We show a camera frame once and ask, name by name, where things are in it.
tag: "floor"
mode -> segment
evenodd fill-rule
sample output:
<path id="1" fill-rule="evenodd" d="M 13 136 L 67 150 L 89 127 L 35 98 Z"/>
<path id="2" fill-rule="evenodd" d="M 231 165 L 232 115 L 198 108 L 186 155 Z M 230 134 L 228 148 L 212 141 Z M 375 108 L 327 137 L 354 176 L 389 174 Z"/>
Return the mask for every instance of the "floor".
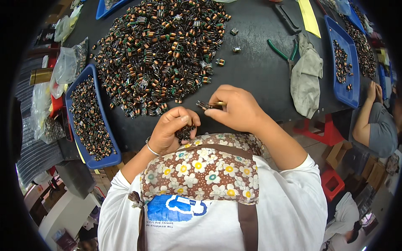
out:
<path id="1" fill-rule="evenodd" d="M 318 168 L 320 171 L 325 171 L 326 166 L 325 166 L 325 160 L 321 157 L 323 154 L 324 150 L 327 148 L 326 144 L 323 144 L 315 139 L 306 137 L 301 134 L 295 134 L 293 132 L 293 127 L 297 126 L 297 122 L 288 122 L 285 124 L 280 124 L 280 126 L 287 132 L 290 136 L 292 136 L 304 149 L 305 151 L 310 155 L 310 157 L 315 161 L 315 163 L 318 165 Z M 264 154 L 264 158 L 267 160 L 269 166 L 278 171 L 278 168 L 274 162 L 274 160 L 271 158 L 271 155 L 269 152 L 266 152 Z M 342 163 L 338 165 L 336 168 L 336 172 L 340 176 L 341 179 L 346 179 L 346 177 L 349 175 L 351 172 L 350 170 L 343 168 Z"/>

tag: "gray shirt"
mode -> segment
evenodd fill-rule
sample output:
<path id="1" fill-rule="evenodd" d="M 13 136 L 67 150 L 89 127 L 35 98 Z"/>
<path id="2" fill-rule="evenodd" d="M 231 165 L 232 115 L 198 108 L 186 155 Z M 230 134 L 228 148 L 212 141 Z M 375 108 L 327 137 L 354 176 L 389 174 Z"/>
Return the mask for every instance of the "gray shirt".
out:
<path id="1" fill-rule="evenodd" d="M 376 102 L 373 104 L 369 117 L 370 140 L 369 147 L 367 147 L 357 142 L 352 136 L 352 131 L 355 127 L 357 115 L 360 113 L 360 110 L 361 108 L 353 111 L 349 141 L 358 148 L 376 157 L 388 158 L 398 147 L 398 131 L 396 130 L 394 118 L 381 103 Z"/>

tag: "bracelet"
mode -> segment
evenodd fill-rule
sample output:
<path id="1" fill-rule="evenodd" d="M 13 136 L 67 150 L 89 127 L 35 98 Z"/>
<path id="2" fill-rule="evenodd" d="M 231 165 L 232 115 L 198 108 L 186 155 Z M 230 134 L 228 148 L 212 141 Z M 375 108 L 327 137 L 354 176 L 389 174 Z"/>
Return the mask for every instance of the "bracelet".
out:
<path id="1" fill-rule="evenodd" d="M 153 154 L 155 154 L 155 155 L 157 155 L 157 156 L 162 156 L 162 155 L 160 155 L 160 154 L 157 154 L 156 152 L 154 152 L 154 151 L 150 148 L 150 145 L 148 144 L 148 142 L 150 141 L 150 138 L 151 138 L 151 136 L 149 136 L 149 137 L 147 138 L 147 140 L 145 141 L 145 143 L 147 143 L 148 150 L 150 150 L 151 153 L 153 153 Z"/>

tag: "red plastic stool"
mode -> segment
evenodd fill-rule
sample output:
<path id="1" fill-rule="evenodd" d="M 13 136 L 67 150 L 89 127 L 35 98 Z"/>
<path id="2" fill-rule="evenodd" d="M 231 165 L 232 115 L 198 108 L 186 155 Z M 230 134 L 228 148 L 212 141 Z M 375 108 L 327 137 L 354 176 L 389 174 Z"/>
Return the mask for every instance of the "red plastic stool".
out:
<path id="1" fill-rule="evenodd" d="M 327 170 L 321 175 L 321 186 L 329 202 L 332 201 L 340 191 L 345 189 L 345 183 L 330 166 L 327 166 Z"/>
<path id="2" fill-rule="evenodd" d="M 338 144 L 339 142 L 343 141 L 342 135 L 339 133 L 338 129 L 334 126 L 334 123 L 332 122 L 332 116 L 331 114 L 325 115 L 325 123 L 322 122 L 316 122 L 314 125 L 315 128 L 320 129 L 320 131 L 312 133 L 308 130 L 310 124 L 310 120 L 306 118 L 304 120 L 304 128 L 299 129 L 299 128 L 293 128 L 294 133 L 302 134 L 304 136 L 307 136 L 309 138 L 315 139 L 319 142 L 322 142 L 326 145 L 333 146 Z"/>

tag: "pliers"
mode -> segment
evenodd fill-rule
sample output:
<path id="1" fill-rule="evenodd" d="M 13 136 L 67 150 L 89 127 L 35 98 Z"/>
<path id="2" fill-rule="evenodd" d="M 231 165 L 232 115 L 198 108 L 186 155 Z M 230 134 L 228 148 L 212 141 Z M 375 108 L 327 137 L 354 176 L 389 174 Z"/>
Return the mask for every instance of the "pliers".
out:
<path id="1" fill-rule="evenodd" d="M 283 54 L 280 50 L 278 50 L 271 42 L 270 39 L 267 40 L 269 46 L 276 52 L 278 53 L 281 57 L 283 57 L 288 63 L 289 63 L 289 78 L 292 75 L 292 68 L 295 65 L 295 62 L 293 61 L 293 59 L 295 58 L 296 52 L 297 52 L 297 48 L 299 47 L 296 39 L 295 41 L 295 46 L 293 48 L 293 52 L 292 52 L 292 56 L 290 58 L 288 58 L 285 54 Z"/>

